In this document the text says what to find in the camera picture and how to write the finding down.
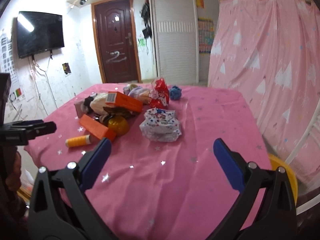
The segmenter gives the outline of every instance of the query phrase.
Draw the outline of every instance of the yellow plastic bucket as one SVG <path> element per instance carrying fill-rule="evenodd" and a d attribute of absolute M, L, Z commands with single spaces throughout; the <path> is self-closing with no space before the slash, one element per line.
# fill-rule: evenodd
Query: yellow plastic bucket
<path fill-rule="evenodd" d="M 293 172 L 293 170 L 289 167 L 288 164 L 286 164 L 284 161 L 280 160 L 278 157 L 268 153 L 269 156 L 269 160 L 271 162 L 271 167 L 272 170 L 275 171 L 279 166 L 282 166 L 285 168 L 287 174 L 288 174 L 288 178 L 289 178 L 289 182 L 291 185 L 291 189 L 292 189 L 292 193 L 293 193 L 293 198 L 294 198 L 294 202 L 295 204 L 297 204 L 297 199 L 298 199 L 298 181 L 297 178 Z"/>

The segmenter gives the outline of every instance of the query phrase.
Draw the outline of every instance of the barcode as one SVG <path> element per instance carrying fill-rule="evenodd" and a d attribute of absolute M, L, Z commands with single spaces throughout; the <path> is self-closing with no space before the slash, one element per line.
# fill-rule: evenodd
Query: barcode
<path fill-rule="evenodd" d="M 106 102 L 107 103 L 115 103 L 116 102 L 116 93 L 110 93 L 107 96 Z"/>

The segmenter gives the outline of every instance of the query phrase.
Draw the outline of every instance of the table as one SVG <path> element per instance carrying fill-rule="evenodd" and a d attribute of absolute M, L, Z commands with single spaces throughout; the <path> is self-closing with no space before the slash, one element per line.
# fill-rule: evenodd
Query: table
<path fill-rule="evenodd" d="M 73 103 L 93 92 L 122 91 L 125 84 L 90 87 L 50 114 L 57 131 L 30 141 L 26 150 L 35 164 L 49 170 L 79 161 L 95 145 L 68 149 L 67 138 L 87 134 Z M 238 196 L 212 150 L 216 138 L 248 161 L 270 169 L 255 120 L 235 90 L 181 87 L 182 98 L 170 101 L 183 135 L 176 142 L 152 142 L 139 125 L 143 113 L 129 120 L 130 131 L 113 142 L 112 154 L 86 195 L 104 222 L 121 240 L 204 240 Z M 252 224 L 263 190 L 244 224 Z"/>

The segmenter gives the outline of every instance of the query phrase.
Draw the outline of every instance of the blue ball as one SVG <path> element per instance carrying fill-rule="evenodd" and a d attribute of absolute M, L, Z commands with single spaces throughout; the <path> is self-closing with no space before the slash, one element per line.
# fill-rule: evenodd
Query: blue ball
<path fill-rule="evenodd" d="M 179 100 L 181 98 L 181 91 L 181 88 L 173 86 L 171 89 L 169 89 L 170 99 Z"/>

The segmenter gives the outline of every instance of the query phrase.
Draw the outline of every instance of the wet wipes package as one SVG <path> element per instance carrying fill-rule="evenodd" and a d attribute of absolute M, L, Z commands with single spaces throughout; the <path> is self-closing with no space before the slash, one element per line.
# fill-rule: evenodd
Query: wet wipes package
<path fill-rule="evenodd" d="M 174 110 L 152 108 L 145 112 L 144 118 L 140 130 L 151 141 L 174 142 L 182 134 Z"/>

